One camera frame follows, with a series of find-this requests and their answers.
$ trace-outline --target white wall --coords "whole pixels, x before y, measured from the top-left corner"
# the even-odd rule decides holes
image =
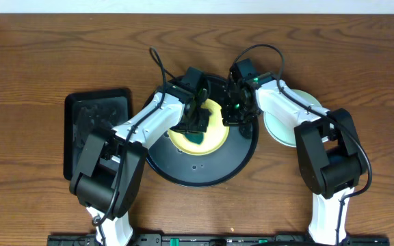
[[[0,13],[394,14],[394,0],[0,0]]]

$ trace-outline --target wooden table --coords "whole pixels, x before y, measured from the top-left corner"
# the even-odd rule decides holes
[[[174,74],[195,66],[226,76],[241,50],[262,42],[285,53],[290,87],[352,114],[374,176],[369,192],[350,200],[347,231],[385,235],[394,245],[394,16],[139,14],[0,15],[0,245],[45,245],[49,234],[92,231],[62,175],[66,95],[128,87],[137,112],[161,83],[149,46]],[[270,50],[249,56],[263,71],[280,64]],[[132,226],[166,234],[305,232],[311,192],[296,150],[274,141],[262,119],[260,133],[249,164],[215,187],[180,187],[146,165]]]

